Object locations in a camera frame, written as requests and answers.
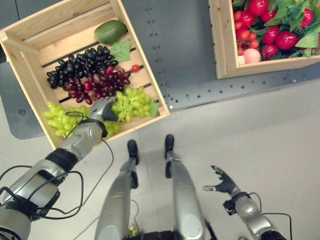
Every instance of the wooden crate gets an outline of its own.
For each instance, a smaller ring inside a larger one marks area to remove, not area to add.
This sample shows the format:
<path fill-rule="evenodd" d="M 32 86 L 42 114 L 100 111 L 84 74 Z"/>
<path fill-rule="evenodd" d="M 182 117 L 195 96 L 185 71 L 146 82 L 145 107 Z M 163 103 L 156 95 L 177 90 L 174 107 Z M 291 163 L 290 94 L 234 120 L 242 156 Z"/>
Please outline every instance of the wooden crate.
<path fill-rule="evenodd" d="M 131 60 L 119 65 L 126 71 L 133 64 L 143 66 L 139 72 L 130 76 L 131 86 L 144 86 L 144 92 L 158 100 L 156 117 L 135 117 L 131 123 L 124 123 L 120 133 L 111 137 L 111 140 L 169 115 L 121 0 L 64 0 L 0 31 L 0 43 L 7 60 L 53 148 L 63 141 L 63 137 L 55 136 L 55 129 L 47 125 L 48 119 L 44 116 L 44 112 L 48 111 L 46 102 L 59 103 L 65 100 L 61 103 L 64 106 L 78 106 L 79 103 L 75 99 L 66 100 L 68 92 L 60 87 L 52 90 L 47 82 L 46 72 L 54 70 L 57 59 L 97 46 L 94 30 L 111 19 L 118 19 L 126 24 L 128 32 L 122 40 L 131 40 Z"/>
<path fill-rule="evenodd" d="M 305 67 L 320 62 L 320 55 L 245 64 L 238 56 L 232 0 L 208 0 L 212 24 L 213 49 L 217 78 L 265 73 Z"/>

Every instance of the black wrist strap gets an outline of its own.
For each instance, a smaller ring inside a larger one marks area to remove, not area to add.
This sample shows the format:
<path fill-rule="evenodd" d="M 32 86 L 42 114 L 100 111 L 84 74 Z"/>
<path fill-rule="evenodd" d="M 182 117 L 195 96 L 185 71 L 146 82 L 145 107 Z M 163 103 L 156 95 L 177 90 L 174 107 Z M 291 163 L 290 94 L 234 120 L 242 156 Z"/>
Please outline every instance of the black wrist strap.
<path fill-rule="evenodd" d="M 101 122 L 99 120 L 96 120 L 96 119 L 93 119 L 93 118 L 87 118 L 86 120 L 82 120 L 80 122 L 80 124 L 87 124 L 87 123 L 96 123 L 96 124 L 98 124 L 102 129 L 102 137 L 103 138 L 105 138 L 108 135 L 108 132 L 107 132 L 106 127 L 103 124 L 103 122 Z"/>

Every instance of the grape bunch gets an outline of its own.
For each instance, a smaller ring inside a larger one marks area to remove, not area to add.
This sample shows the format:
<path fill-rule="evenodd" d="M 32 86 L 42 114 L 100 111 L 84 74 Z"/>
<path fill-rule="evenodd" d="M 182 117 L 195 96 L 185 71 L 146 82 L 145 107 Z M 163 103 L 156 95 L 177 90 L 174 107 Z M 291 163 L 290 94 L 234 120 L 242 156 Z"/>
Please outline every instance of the grape bunch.
<path fill-rule="evenodd" d="M 144 87 L 138 88 L 126 87 L 122 93 L 116 93 L 116 101 L 112 105 L 112 111 L 120 120 L 127 123 L 132 121 L 132 117 L 150 117 L 151 98 L 144 93 Z"/>
<path fill-rule="evenodd" d="M 81 105 L 79 107 L 68 106 L 65 110 L 60 104 L 55 104 L 52 101 L 47 102 L 49 111 L 44 112 L 44 116 L 50 120 L 47 121 L 49 126 L 56 128 L 55 135 L 63 136 L 68 135 L 70 131 L 81 121 L 82 114 L 84 117 L 88 117 L 89 108 Z M 120 130 L 121 122 L 119 121 L 104 121 L 103 122 L 108 136 L 111 137 L 117 134 Z"/>
<path fill-rule="evenodd" d="M 85 100 L 91 105 L 96 99 L 123 92 L 124 86 L 130 84 L 131 74 L 118 66 L 106 46 L 87 49 L 76 57 L 69 54 L 67 61 L 59 59 L 57 62 L 55 70 L 46 73 L 47 81 L 52 89 L 63 88 L 77 103 Z"/>

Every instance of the white floor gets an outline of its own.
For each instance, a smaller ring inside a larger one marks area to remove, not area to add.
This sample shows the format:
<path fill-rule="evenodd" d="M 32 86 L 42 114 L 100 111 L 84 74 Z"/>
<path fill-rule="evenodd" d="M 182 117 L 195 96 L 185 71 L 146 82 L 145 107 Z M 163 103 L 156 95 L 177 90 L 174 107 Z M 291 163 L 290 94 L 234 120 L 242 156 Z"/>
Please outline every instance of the white floor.
<path fill-rule="evenodd" d="M 45 137 L 14 138 L 0 104 L 0 171 L 17 164 L 32 165 L 52 149 Z M 248 231 L 238 216 L 228 216 L 226 194 L 205 192 L 218 179 L 210 165 L 223 168 L 247 192 L 258 192 L 264 212 L 285 212 L 293 219 L 293 239 L 318 240 L 320 216 L 320 81 L 241 99 L 177 111 L 170 117 L 110 142 L 115 163 L 87 205 L 71 219 L 34 222 L 31 240 L 72 240 L 98 217 L 109 186 L 127 159 L 126 144 L 135 139 L 140 151 L 139 187 L 132 199 L 140 206 L 137 221 L 145 231 L 173 228 L 171 180 L 164 176 L 166 134 L 175 136 L 175 151 L 188 168 L 205 217 L 218 239 L 237 240 Z M 109 150 L 97 146 L 75 169 L 83 173 L 86 196 L 111 160 Z M 3 179 L 10 185 L 23 170 Z M 68 210 L 79 203 L 80 183 L 70 176 L 60 186 L 57 207 Z M 132 216 L 136 213 L 132 204 Z M 289 237 L 284 216 L 270 219 Z M 94 239 L 97 222 L 78 240 Z"/>

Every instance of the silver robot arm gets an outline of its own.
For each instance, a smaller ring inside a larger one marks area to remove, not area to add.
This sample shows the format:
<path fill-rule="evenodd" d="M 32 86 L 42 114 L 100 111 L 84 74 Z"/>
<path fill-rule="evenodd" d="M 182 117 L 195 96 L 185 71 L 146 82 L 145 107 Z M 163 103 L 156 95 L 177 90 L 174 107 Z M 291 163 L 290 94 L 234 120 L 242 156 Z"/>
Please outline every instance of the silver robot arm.
<path fill-rule="evenodd" d="M 222 183 L 207 185 L 205 191 L 217 191 L 228 193 L 231 200 L 227 200 L 223 206 L 229 215 L 237 213 L 246 224 L 254 240 L 286 240 L 275 225 L 265 217 L 256 202 L 250 196 L 241 191 L 235 182 L 219 167 L 211 166 L 216 174 L 220 175 Z"/>
<path fill-rule="evenodd" d="M 90 109 L 89 118 L 82 121 L 74 130 L 74 134 L 9 188 L 15 197 L 6 193 L 3 205 L 0 206 L 0 239 L 28 239 L 31 222 L 45 216 L 48 209 L 58 200 L 58 186 L 64 181 L 67 173 L 102 137 L 107 136 L 103 120 L 118 119 L 111 111 L 112 101 L 112 98 L 96 101 Z M 43 187 L 35 191 L 44 183 L 46 184 Z"/>

